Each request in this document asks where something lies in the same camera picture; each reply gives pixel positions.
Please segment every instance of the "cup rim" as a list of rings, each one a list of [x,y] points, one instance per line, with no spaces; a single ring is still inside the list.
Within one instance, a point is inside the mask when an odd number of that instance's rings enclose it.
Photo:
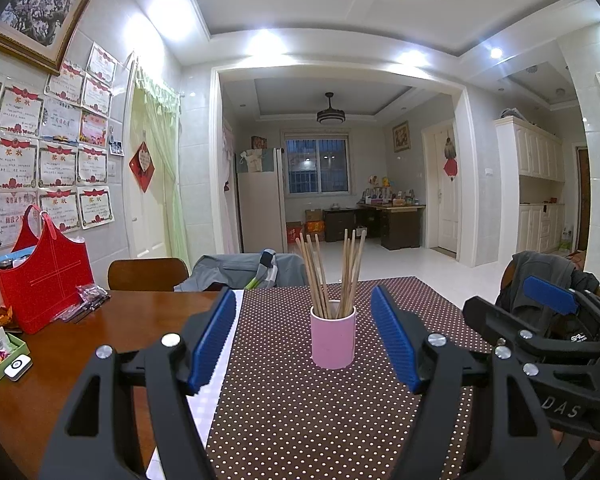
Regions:
[[[337,301],[338,303],[340,302],[340,300],[329,300],[329,303],[333,302],[333,301]],[[344,321],[347,320],[349,318],[351,318],[352,316],[355,316],[357,313],[356,310],[356,306],[353,306],[353,312],[351,314],[349,314],[347,317],[341,317],[340,319],[324,319],[323,317],[320,316],[316,316],[314,313],[314,306],[311,307],[311,317],[315,317],[315,319],[318,319],[320,321],[326,321],[326,322],[339,322],[339,321]]]

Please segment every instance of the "black ceiling lamp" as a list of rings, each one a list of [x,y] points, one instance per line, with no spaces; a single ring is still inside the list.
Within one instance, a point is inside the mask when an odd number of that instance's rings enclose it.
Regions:
[[[333,97],[333,92],[327,92],[325,94],[327,99],[329,100],[329,108],[326,110],[322,110],[318,112],[317,121],[320,124],[341,124],[345,121],[345,115],[343,110],[336,110],[331,107],[331,98]]]

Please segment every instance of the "white electronic device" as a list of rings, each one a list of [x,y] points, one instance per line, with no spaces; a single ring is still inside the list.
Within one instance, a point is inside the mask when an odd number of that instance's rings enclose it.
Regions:
[[[4,374],[12,381],[17,381],[29,368],[31,368],[31,357],[19,355],[4,369]]]

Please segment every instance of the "green tray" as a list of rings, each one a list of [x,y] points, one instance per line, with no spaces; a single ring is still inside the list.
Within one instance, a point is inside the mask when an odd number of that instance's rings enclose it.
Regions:
[[[29,347],[22,339],[18,339],[16,336],[11,334],[7,334],[7,337],[9,338],[9,341],[11,341],[18,348],[13,352],[13,354],[0,363],[0,379],[4,376],[6,367],[13,363],[16,357],[22,354],[29,355]]]

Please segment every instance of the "red bag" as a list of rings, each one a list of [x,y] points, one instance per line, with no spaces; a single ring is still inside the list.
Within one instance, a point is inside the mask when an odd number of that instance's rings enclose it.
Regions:
[[[36,246],[31,256],[15,269],[0,270],[0,292],[6,307],[21,329],[33,334],[72,304],[81,301],[77,285],[93,283],[86,244],[72,242],[42,212],[40,240],[29,227],[30,205],[22,219],[22,230],[13,251]]]

